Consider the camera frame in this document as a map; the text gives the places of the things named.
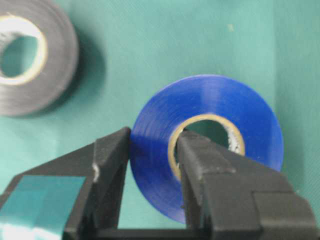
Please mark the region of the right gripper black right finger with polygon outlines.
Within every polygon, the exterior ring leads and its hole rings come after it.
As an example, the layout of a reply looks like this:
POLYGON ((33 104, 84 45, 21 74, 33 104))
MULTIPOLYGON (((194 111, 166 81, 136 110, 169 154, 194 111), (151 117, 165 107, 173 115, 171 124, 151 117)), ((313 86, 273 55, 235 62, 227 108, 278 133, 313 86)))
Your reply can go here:
POLYGON ((286 176, 193 131, 177 140, 186 225, 212 240, 313 240, 316 218, 286 176))

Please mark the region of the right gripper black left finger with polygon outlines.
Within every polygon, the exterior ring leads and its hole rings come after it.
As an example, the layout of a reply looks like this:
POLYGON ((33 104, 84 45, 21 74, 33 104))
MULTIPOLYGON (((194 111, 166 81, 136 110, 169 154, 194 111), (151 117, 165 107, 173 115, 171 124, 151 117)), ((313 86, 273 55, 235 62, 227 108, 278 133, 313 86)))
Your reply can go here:
POLYGON ((0 196, 3 240, 82 240, 119 221, 131 130, 21 172, 0 196))

